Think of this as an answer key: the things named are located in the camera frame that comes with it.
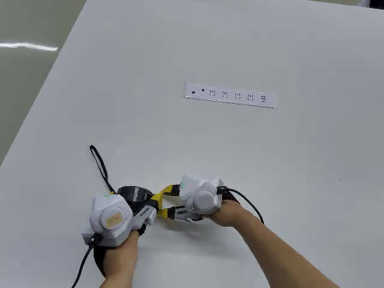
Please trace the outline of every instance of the black wire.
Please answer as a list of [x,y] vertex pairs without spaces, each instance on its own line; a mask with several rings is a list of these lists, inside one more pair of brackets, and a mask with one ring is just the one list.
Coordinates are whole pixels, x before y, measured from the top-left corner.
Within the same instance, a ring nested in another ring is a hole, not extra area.
[[106,165],[104,164],[104,161],[100,156],[99,152],[97,151],[96,147],[94,145],[91,145],[89,147],[89,150],[91,150],[92,156],[95,158],[98,170],[100,171],[101,177],[103,177],[105,183],[107,184],[109,191],[111,191],[113,194],[116,194],[115,189],[113,189],[113,187],[108,182],[108,172]]
[[251,205],[252,208],[253,208],[253,209],[256,211],[256,213],[258,214],[258,216],[259,216],[259,218],[260,218],[260,221],[264,224],[264,219],[263,219],[261,213],[260,213],[259,210],[257,210],[257,208],[252,204],[252,202],[250,202],[250,201],[248,200],[248,198],[246,198],[243,194],[241,194],[239,191],[237,191],[237,190],[235,190],[235,189],[231,189],[231,188],[227,188],[227,187],[226,187],[226,190],[227,190],[227,191],[231,191],[231,192],[236,193],[237,195],[241,196],[245,201],[247,201],[248,204]]
[[88,247],[88,250],[86,251],[86,253],[84,255],[82,263],[80,264],[79,272],[77,273],[77,277],[76,277],[76,279],[75,279],[75,281],[74,281],[74,283],[73,283],[71,288],[74,288],[76,286],[77,282],[79,282],[80,276],[82,275],[82,271],[83,271],[83,267],[84,267],[84,264],[85,264],[85,260],[88,258],[88,255],[90,254],[92,249],[93,249],[93,245],[90,245]]
[[91,241],[89,242],[88,244],[88,250],[86,251],[84,257],[83,257],[83,260],[82,260],[82,263],[80,264],[80,268],[79,268],[79,271],[77,273],[77,277],[72,285],[71,288],[74,288],[77,284],[77,282],[79,282],[79,279],[80,279],[80,276],[82,275],[82,272],[83,272],[83,268],[84,268],[84,264],[85,264],[85,261],[86,259],[88,258],[88,255],[90,254],[90,252],[92,251],[92,249],[100,244],[100,242],[103,240],[103,237],[101,234],[98,234],[98,233],[95,233],[93,234],[93,236],[91,237]]

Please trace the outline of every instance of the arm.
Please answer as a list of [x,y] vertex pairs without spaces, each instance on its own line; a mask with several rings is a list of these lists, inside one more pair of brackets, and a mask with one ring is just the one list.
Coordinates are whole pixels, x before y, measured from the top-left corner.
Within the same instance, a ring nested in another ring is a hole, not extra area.
[[240,233],[271,287],[338,287],[238,203],[223,201],[221,209],[207,217]]
[[118,248],[107,250],[104,259],[106,279],[101,288],[132,288],[133,272],[137,261],[139,234],[132,231]]

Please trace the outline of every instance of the power strip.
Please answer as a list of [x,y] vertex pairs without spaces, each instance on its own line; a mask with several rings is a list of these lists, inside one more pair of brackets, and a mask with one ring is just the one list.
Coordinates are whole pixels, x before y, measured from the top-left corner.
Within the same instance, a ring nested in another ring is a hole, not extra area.
[[184,96],[190,99],[276,108],[276,95],[272,92],[187,83]]

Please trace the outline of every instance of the forearm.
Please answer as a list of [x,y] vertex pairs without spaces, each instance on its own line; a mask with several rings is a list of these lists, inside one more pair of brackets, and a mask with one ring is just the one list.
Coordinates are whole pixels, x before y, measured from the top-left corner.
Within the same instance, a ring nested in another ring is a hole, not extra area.
[[104,258],[106,279],[101,288],[132,288],[138,238],[138,232],[133,231],[118,248],[106,251]]
[[250,212],[234,225],[273,288],[338,287]]

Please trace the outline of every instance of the white table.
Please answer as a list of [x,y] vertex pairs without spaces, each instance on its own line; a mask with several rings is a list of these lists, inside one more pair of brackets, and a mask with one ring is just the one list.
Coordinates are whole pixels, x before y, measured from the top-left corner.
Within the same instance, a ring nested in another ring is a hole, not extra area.
[[[106,191],[90,144],[116,188],[218,175],[341,287],[382,285],[384,14],[250,2],[85,5],[0,168],[1,287],[74,280]],[[274,91],[278,108],[186,100],[186,81]],[[139,246],[135,287],[268,286],[208,220],[157,221]],[[90,257],[79,287],[101,281]]]

